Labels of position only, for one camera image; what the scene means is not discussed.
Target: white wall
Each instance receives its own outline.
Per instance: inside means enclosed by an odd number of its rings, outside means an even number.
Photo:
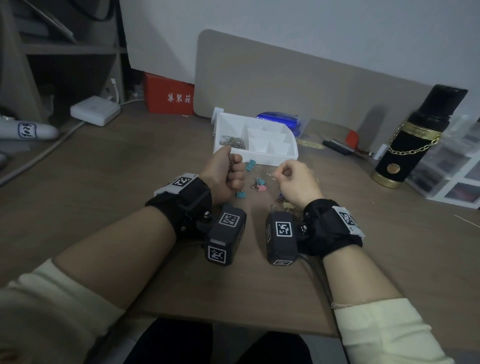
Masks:
[[[480,115],[480,0],[120,0],[130,63],[194,83],[204,29],[426,84]]]

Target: desk surface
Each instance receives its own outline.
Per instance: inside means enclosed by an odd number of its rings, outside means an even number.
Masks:
[[[200,172],[212,143],[209,121],[149,114],[135,104],[105,128],[81,128],[0,188],[0,283],[140,208],[172,176]],[[479,212],[427,201],[406,185],[386,189],[370,179],[368,163],[328,149],[299,147],[299,154],[324,194],[353,213],[365,249],[440,343],[480,349],[480,229],[454,217],[480,225]],[[267,193],[246,187],[247,199],[234,200],[248,222],[233,265],[210,264],[189,247],[157,274],[134,311],[334,335],[310,269],[265,260],[264,219],[278,192],[272,185]]]

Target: red cardboard box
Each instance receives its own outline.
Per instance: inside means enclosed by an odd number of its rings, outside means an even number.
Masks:
[[[193,114],[194,85],[145,72],[144,97],[149,112]]]

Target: red object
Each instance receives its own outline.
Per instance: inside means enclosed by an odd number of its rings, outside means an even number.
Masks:
[[[357,134],[357,132],[354,132],[353,130],[350,130],[350,132],[347,135],[347,138],[345,139],[345,143],[350,148],[358,150],[358,148],[359,148],[359,135]]]
[[[145,72],[144,97],[149,112],[157,114],[193,114],[195,86]]]

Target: black thermos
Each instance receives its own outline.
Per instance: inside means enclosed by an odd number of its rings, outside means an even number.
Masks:
[[[450,116],[467,92],[435,85],[420,108],[392,136],[372,179],[382,186],[398,188],[427,150],[438,143],[442,132],[450,124]]]

